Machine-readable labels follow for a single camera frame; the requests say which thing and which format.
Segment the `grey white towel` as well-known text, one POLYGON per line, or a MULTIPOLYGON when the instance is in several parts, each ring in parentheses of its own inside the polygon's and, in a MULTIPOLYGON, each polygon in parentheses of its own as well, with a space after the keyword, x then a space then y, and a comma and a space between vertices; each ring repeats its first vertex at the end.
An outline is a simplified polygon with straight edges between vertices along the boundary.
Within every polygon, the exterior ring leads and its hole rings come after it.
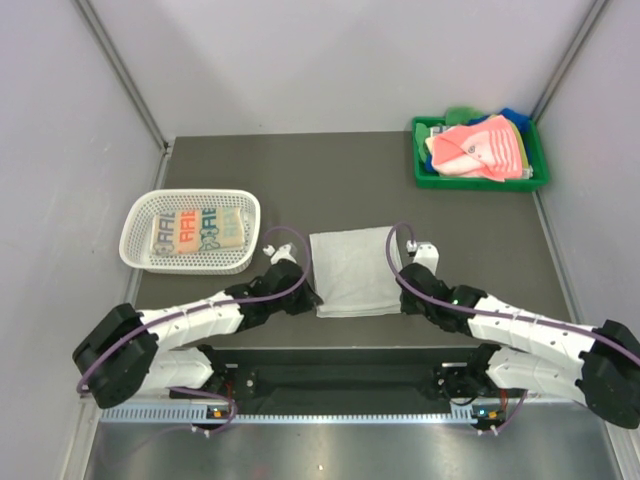
POLYGON ((402 265, 389 226, 314 233, 310 236, 314 283, 323 300, 320 318, 353 318, 400 311, 401 289, 387 253, 402 265))

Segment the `colourful rabbit print towel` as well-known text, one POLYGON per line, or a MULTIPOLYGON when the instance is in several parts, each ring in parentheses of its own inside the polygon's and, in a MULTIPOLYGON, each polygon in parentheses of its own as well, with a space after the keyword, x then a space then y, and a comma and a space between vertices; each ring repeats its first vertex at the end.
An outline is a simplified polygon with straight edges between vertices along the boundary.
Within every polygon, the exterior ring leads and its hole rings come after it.
POLYGON ((240 207, 169 211, 154 216, 150 250, 175 256, 238 250, 244 244, 240 207))

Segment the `pink striped towel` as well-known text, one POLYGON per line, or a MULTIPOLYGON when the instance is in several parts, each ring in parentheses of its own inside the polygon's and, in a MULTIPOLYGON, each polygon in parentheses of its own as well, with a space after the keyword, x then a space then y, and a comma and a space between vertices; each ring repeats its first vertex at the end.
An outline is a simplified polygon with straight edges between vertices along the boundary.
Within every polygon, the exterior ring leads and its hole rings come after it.
POLYGON ((524 170, 520 143, 515 125, 503 115, 493 115, 437 134, 429 147, 431 164, 443 176, 494 182, 520 179, 524 170))

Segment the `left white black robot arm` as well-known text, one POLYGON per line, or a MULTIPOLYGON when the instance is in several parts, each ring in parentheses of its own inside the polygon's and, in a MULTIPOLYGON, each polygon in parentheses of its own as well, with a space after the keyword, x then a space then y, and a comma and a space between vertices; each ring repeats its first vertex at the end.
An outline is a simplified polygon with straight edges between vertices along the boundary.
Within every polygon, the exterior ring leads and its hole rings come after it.
POLYGON ((281 259, 249 283, 189 304, 159 310, 117 305, 72 354, 81 373, 79 389, 102 409, 164 392, 223 394, 227 369, 206 339, 256 328, 276 313, 306 313, 321 303, 303 269, 281 259))

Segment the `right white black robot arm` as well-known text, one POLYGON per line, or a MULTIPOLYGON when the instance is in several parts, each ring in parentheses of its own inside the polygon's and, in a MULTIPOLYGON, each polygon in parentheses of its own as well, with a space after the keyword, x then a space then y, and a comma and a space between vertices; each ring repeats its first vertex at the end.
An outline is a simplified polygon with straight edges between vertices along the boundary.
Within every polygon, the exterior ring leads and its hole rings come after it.
POLYGON ((401 310, 479 341, 464 366, 434 370, 450 400, 527 390, 578 403, 625 429, 639 426, 639 341, 614 320, 575 325, 509 305, 467 285, 450 288, 424 265, 396 274, 401 310))

